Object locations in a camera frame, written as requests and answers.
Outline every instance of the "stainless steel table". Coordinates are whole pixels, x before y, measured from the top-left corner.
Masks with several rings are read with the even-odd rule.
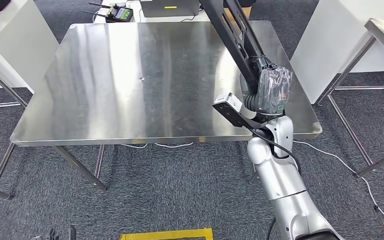
[[[362,156],[364,157],[364,160],[367,162],[368,167],[361,170],[357,174],[359,176],[364,176],[365,174],[376,170],[384,165],[384,158],[373,162],[369,155],[367,154],[366,150],[364,149],[363,145],[360,143],[359,139],[353,132],[350,124],[348,123],[345,116],[342,114],[341,109],[335,102],[334,98],[332,97],[333,91],[344,91],[344,90],[383,90],[384,86],[340,86],[340,84],[343,82],[345,77],[350,73],[350,71],[354,68],[354,66],[360,61],[360,59],[366,54],[366,52],[370,49],[370,47],[376,42],[379,41],[382,45],[384,45],[384,19],[377,19],[377,18],[370,18],[368,22],[365,24],[365,28],[367,31],[371,34],[370,38],[367,40],[367,42],[364,44],[364,46],[360,49],[360,51],[357,53],[357,55],[351,60],[351,62],[346,66],[346,68],[343,70],[343,72],[339,75],[339,77],[335,80],[335,82],[332,84],[332,86],[329,88],[329,90],[319,99],[317,104],[320,104],[320,102],[327,97],[332,104],[333,108],[335,109],[336,113],[339,115],[340,120],[344,124],[347,132],[351,136],[352,140],[356,144],[358,150],[361,152]]]
[[[292,70],[270,22],[251,25],[268,57]],[[105,189],[98,180],[104,145],[251,139],[213,109],[226,92],[241,96],[239,70],[210,22],[74,24],[10,140],[53,146]],[[321,133],[295,75],[286,114],[295,138]],[[67,145],[100,145],[95,174]]]

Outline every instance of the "cable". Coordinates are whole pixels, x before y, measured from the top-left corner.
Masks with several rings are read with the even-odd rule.
[[[92,16],[92,23],[94,23],[95,22],[95,19],[97,18],[97,15],[93,15]]]
[[[188,144],[182,144],[182,145],[177,145],[177,146],[167,146],[167,145],[164,145],[164,144],[159,144],[159,143],[154,143],[155,145],[158,145],[160,147],[166,147],[166,148],[169,148],[169,149],[175,149],[175,148],[180,148],[180,147],[185,147],[185,146],[190,146],[192,144],[194,144],[193,142],[191,143],[188,143]],[[148,143],[143,145],[143,146],[133,146],[133,145],[128,145],[128,144],[121,144],[123,146],[126,146],[126,147],[129,147],[129,148],[134,148],[134,149],[144,149],[148,146]]]
[[[359,177],[359,178],[361,178],[364,182],[365,182],[365,184],[367,185],[367,189],[368,189],[368,194],[370,195],[370,197],[371,197],[371,200],[373,201],[373,203],[374,203],[374,206],[379,210],[379,212],[381,212],[382,214],[383,214],[383,216],[384,216],[384,211],[382,211],[382,209],[378,206],[378,204],[376,203],[376,201],[375,201],[375,198],[373,197],[373,194],[372,194],[372,190],[370,189],[370,185],[369,185],[369,182],[364,178],[364,177],[362,177],[362,176],[359,176],[358,174],[357,174],[357,172],[356,171],[354,171],[351,167],[349,167],[342,159],[340,159],[337,155],[334,155],[334,154],[332,154],[332,153],[328,153],[328,152],[325,152],[325,151],[322,151],[322,150],[320,150],[320,149],[318,149],[317,147],[315,147],[315,146],[313,146],[313,145],[311,145],[311,144],[309,144],[309,143],[306,143],[306,142],[303,142],[303,141],[293,141],[294,143],[298,143],[298,144],[305,144],[305,145],[307,145],[307,146],[310,146],[310,147],[312,147],[313,149],[315,149],[315,150],[317,150],[317,151],[319,151],[319,152],[321,152],[321,153],[324,153],[324,154],[326,154],[326,155],[329,155],[329,156],[332,156],[332,157],[335,157],[335,158],[337,158],[347,169],[349,169],[351,172],[353,172],[357,177]]]
[[[194,144],[193,142],[191,143],[188,143],[188,144],[182,144],[182,145],[177,145],[177,146],[167,146],[167,145],[163,145],[163,144],[159,144],[159,143],[154,143],[155,145],[158,145],[160,147],[166,147],[166,148],[169,148],[169,149],[175,149],[175,148],[180,148],[180,147],[184,147],[184,146],[190,146],[192,144]]]
[[[144,149],[148,146],[148,143],[143,145],[143,146],[132,146],[132,145],[127,145],[127,144],[121,144],[121,145],[129,147],[129,148],[134,148],[134,149]]]
[[[268,227],[267,236],[265,237],[265,240],[270,239],[270,233],[272,232],[272,228],[275,225],[275,223],[276,223],[276,217],[273,217],[273,219],[271,220],[270,226]]]
[[[198,15],[200,14],[200,12],[204,11],[204,9],[202,8],[201,10],[198,11]],[[189,18],[185,18],[183,20],[180,21],[180,23],[182,23],[183,21],[186,21],[186,20],[189,20],[189,21],[192,21],[194,20],[194,18],[196,17],[197,15],[193,15],[192,19],[189,19]]]
[[[142,23],[142,16],[141,16],[142,8],[139,10],[139,23]]]
[[[181,20],[180,22],[182,23],[183,21],[186,21],[186,20],[192,21],[192,20],[194,20],[195,17],[196,17],[196,15],[193,15],[192,19],[185,18],[185,19]]]
[[[288,149],[284,148],[283,146],[281,146],[281,145],[275,143],[274,141],[271,141],[271,140],[269,140],[269,139],[263,137],[261,134],[259,134],[258,132],[256,132],[254,129],[249,129],[249,130],[251,131],[251,133],[255,134],[257,137],[259,137],[260,139],[264,140],[266,143],[271,144],[271,145],[273,145],[273,146],[275,146],[275,147],[280,148],[280,149],[283,150],[285,153],[287,153],[291,158],[293,158],[293,160],[295,161],[295,166],[296,166],[296,168],[298,169],[298,173],[299,173],[299,175],[301,175],[301,163],[300,163],[300,161],[298,161],[298,158],[295,157],[295,155],[294,155],[291,151],[289,151]]]

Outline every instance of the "laptop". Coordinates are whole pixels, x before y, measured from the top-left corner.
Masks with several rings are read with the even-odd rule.
[[[199,0],[140,0],[146,18],[196,16]]]

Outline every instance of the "plastic bag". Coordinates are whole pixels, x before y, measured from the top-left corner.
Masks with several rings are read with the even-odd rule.
[[[289,99],[292,72],[270,64],[261,71],[258,86],[258,110],[264,115],[281,115]]]

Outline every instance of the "gray carpet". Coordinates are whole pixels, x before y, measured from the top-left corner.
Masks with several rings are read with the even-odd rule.
[[[60,41],[70,24],[88,23],[88,0],[37,0],[37,6]],[[272,22],[286,53],[292,56],[316,0],[259,0],[251,18]],[[347,84],[384,83],[384,72],[351,74]],[[26,89],[18,89],[29,98]],[[384,156],[384,91],[335,94],[368,153]],[[10,101],[0,90],[0,102]],[[0,109],[0,159],[22,114],[21,107]],[[345,128],[327,101],[315,107],[323,133],[308,142],[343,158],[354,169],[365,167]],[[69,147],[90,170],[96,146]],[[319,210],[348,240],[384,240],[383,216],[374,210],[363,181],[336,159],[295,144],[304,182]],[[79,240],[118,239],[122,233],[212,228],[216,240],[261,240],[273,217],[264,189],[251,185],[251,162],[244,142],[197,143],[167,149],[108,146],[100,191],[48,147],[16,148],[0,181],[12,192],[0,200],[0,240],[26,240],[50,227],[67,237],[75,225]],[[384,210],[384,168],[367,180]],[[277,230],[271,239],[279,239]]]

